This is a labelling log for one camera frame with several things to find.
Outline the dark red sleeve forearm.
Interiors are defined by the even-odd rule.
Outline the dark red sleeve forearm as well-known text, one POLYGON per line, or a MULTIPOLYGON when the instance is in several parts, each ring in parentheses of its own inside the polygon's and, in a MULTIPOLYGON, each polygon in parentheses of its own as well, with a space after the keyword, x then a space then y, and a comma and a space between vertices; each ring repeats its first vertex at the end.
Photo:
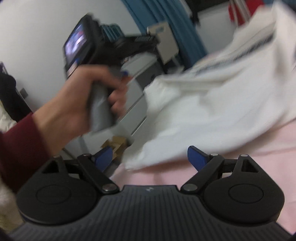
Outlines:
POLYGON ((17 193, 49 159, 32 114, 1 133, 1 179, 12 192, 17 193))

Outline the person's left hand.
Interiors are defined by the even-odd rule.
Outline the person's left hand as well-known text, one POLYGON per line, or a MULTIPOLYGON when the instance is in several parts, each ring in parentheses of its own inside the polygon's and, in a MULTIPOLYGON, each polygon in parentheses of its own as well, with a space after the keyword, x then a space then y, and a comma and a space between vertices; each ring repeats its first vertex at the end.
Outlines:
POLYGON ((128 74, 112 75, 104 65, 79 66, 58 94, 33 114, 33 120, 44 140, 47 151, 54 156, 74 138, 90 129, 88 98, 94 82, 110 87, 111 110, 121 117, 125 114, 128 74))

